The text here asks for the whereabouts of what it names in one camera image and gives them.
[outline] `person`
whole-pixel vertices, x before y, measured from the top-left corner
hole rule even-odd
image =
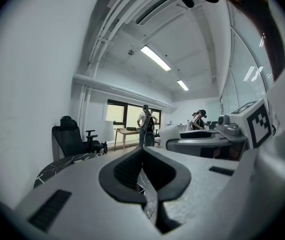
[[[139,130],[139,147],[143,148],[144,147],[144,140],[145,140],[145,134],[146,134],[146,127],[144,127],[145,123],[147,123],[147,119],[152,117],[154,119],[153,123],[156,124],[158,121],[158,118],[152,115],[149,112],[149,107],[148,105],[143,105],[142,107],[142,112],[140,113],[138,120],[137,120],[137,125],[140,127]]]
[[[191,120],[191,125],[193,130],[203,130],[205,127],[205,123],[202,120],[203,117],[207,117],[206,110],[201,109],[198,112],[193,113],[194,118]]]
[[[207,0],[212,3],[218,0]],[[277,14],[273,0],[228,0],[241,13],[243,13],[255,25],[260,36],[264,39],[264,46],[270,61],[274,81],[285,69],[284,38],[277,27],[273,14]]]

